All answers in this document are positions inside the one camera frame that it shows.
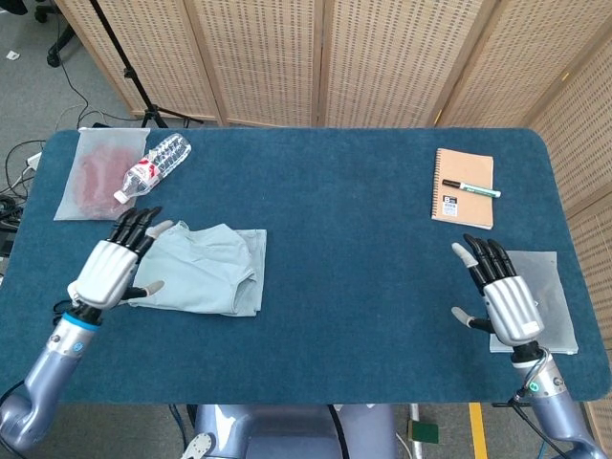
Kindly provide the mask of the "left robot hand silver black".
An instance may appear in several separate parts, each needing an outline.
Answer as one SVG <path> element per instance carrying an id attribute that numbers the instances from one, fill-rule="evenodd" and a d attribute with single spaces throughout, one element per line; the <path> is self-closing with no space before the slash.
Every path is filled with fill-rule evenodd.
<path id="1" fill-rule="evenodd" d="M 120 215 L 109 236 L 95 245 L 76 280 L 69 284 L 74 306 L 105 311 L 129 299 L 154 295 L 164 287 L 161 280 L 144 287 L 132 285 L 143 257 L 173 225 L 170 220 L 153 223 L 161 211 L 160 207 L 130 208 Z"/>

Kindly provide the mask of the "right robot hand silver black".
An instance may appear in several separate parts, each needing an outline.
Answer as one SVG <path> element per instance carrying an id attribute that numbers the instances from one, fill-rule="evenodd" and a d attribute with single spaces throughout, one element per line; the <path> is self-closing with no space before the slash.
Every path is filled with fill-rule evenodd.
<path id="1" fill-rule="evenodd" d="M 465 245 L 451 248 L 468 270 L 487 316 L 478 318 L 453 307 L 454 317 L 465 326 L 481 330 L 509 347 L 527 345 L 543 332 L 544 324 L 530 288 L 505 249 L 492 239 L 463 235 Z"/>

